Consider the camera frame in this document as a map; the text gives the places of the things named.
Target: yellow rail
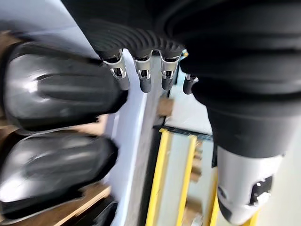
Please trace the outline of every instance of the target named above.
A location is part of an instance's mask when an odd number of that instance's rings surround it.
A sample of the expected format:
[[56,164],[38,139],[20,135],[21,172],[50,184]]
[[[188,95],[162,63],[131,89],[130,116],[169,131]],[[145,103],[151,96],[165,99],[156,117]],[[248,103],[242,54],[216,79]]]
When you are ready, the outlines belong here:
[[205,226],[215,226],[218,213],[219,213],[219,206],[218,206],[218,200],[217,200],[217,184],[218,184],[218,174],[217,174],[217,168],[214,168],[214,171],[212,173],[212,187],[211,187],[211,193],[208,201],[208,207],[207,207],[207,216],[205,216]]
[[189,182],[190,182],[190,175],[191,175],[191,169],[192,169],[192,162],[193,162],[193,156],[195,152],[195,148],[197,145],[197,136],[190,135],[190,145],[189,145],[189,151],[188,151],[188,157],[187,157],[187,163],[186,163],[186,169],[185,169],[185,176],[183,180],[183,187],[182,187],[182,194],[181,199],[179,203],[179,209],[178,209],[178,218],[176,226],[182,225],[185,205],[186,205],[186,199],[187,199],[187,193],[189,188]]
[[169,157],[168,150],[172,137],[172,134],[168,132],[167,129],[161,129],[160,132],[162,133],[162,136],[158,151],[154,180],[151,188],[150,203],[145,224],[146,226],[155,226],[157,224],[158,212],[160,209],[161,197],[166,175],[166,166]]

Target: white wall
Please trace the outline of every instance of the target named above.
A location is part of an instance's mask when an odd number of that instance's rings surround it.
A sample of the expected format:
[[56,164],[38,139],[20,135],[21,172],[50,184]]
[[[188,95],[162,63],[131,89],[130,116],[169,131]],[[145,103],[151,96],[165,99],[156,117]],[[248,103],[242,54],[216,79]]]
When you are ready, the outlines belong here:
[[98,57],[60,0],[0,0],[0,30]]
[[186,95],[183,92],[185,76],[186,74],[179,68],[178,83],[170,91],[170,98],[174,99],[173,114],[166,119],[166,125],[212,134],[206,107],[192,94]]
[[272,196],[258,216],[257,226],[296,226],[301,216],[301,131],[277,173]]

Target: ribbed rubber sleeve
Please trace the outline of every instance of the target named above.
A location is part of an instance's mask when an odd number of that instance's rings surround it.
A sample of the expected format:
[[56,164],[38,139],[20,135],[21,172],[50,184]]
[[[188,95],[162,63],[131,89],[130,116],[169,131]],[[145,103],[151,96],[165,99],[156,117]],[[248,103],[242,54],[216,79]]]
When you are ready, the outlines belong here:
[[127,48],[134,57],[143,57],[151,50],[161,50],[165,57],[181,54],[183,45],[147,31],[108,20],[102,1],[63,0],[93,49],[103,57],[120,48]]

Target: wooden board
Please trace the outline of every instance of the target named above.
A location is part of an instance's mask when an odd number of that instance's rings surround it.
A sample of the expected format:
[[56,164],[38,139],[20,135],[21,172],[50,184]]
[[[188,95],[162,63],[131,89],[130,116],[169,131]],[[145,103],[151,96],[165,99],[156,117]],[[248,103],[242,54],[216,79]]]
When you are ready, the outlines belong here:
[[187,198],[182,226],[191,226],[197,215],[202,216],[202,203]]
[[[9,34],[9,31],[0,32],[0,61],[5,50],[15,44],[21,42],[20,39],[15,38],[14,36]],[[0,109],[0,129],[9,127],[9,130],[16,130],[13,126],[8,125],[7,121],[3,118],[4,113],[2,109]]]
[[107,125],[108,115],[100,115],[97,122],[89,123],[85,125],[73,126],[71,129],[74,129],[81,133],[88,133],[93,135],[102,135],[105,131]]
[[194,158],[194,159],[200,159],[200,160],[202,160],[202,153],[196,151],[196,152],[194,153],[194,157],[193,157],[193,158]]
[[202,140],[198,140],[197,141],[197,145],[196,145],[196,148],[200,149],[203,147],[203,141]]
[[201,168],[197,168],[193,166],[191,169],[190,181],[198,182],[201,176],[202,176]]
[[198,158],[193,158],[192,166],[195,168],[201,168],[202,161]]
[[80,215],[99,200],[106,198],[110,192],[109,186],[100,183],[89,185],[84,188],[83,199],[63,204],[11,226],[60,226],[72,217]]
[[159,100],[157,114],[159,116],[171,116],[174,108],[174,100],[162,97]]

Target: black plastic cover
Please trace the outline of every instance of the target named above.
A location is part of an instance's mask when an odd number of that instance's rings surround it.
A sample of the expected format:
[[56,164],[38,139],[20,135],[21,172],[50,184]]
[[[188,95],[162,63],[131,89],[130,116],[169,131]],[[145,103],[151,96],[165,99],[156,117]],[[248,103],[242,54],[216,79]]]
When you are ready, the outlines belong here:
[[260,196],[263,193],[270,193],[272,188],[272,182],[273,177],[268,177],[262,181],[256,182],[256,184],[253,185],[252,193],[251,193],[251,199],[249,205],[255,205],[258,200],[257,197]]
[[10,47],[2,74],[2,108],[23,133],[95,122],[127,100],[127,91],[101,61],[35,42]]
[[79,189],[115,165],[118,148],[106,137],[77,132],[29,137],[13,132],[1,154],[0,213],[18,221],[80,198]]
[[229,152],[274,157],[285,154],[297,138],[300,93],[251,95],[204,80],[192,86],[192,93],[207,107],[214,142]]

